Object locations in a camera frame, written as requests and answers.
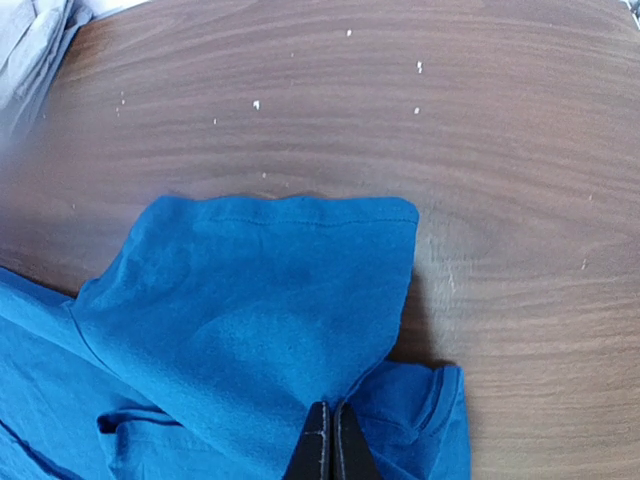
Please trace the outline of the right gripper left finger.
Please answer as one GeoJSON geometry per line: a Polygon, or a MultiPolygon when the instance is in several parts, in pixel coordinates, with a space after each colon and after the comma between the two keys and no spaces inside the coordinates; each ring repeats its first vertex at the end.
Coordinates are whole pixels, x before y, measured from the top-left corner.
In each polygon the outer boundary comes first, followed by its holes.
{"type": "Polygon", "coordinates": [[[331,473],[331,411],[327,402],[311,405],[284,480],[328,480],[331,473]]]}

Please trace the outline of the blue t-shirt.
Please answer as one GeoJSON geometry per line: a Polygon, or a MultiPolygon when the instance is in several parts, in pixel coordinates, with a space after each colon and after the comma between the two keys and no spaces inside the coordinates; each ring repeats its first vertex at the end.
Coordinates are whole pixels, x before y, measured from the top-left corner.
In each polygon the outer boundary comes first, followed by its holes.
{"type": "Polygon", "coordinates": [[[315,402],[377,479],[467,479],[464,373],[397,363],[399,198],[162,197],[76,297],[1,273],[5,479],[283,479],[315,402]]]}

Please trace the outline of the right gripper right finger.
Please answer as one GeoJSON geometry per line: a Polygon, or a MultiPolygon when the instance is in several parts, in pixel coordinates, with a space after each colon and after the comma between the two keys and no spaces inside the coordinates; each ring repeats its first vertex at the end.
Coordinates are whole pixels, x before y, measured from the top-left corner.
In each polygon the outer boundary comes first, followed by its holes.
{"type": "Polygon", "coordinates": [[[355,410],[347,402],[342,402],[333,416],[333,478],[378,478],[378,469],[355,410]]]}

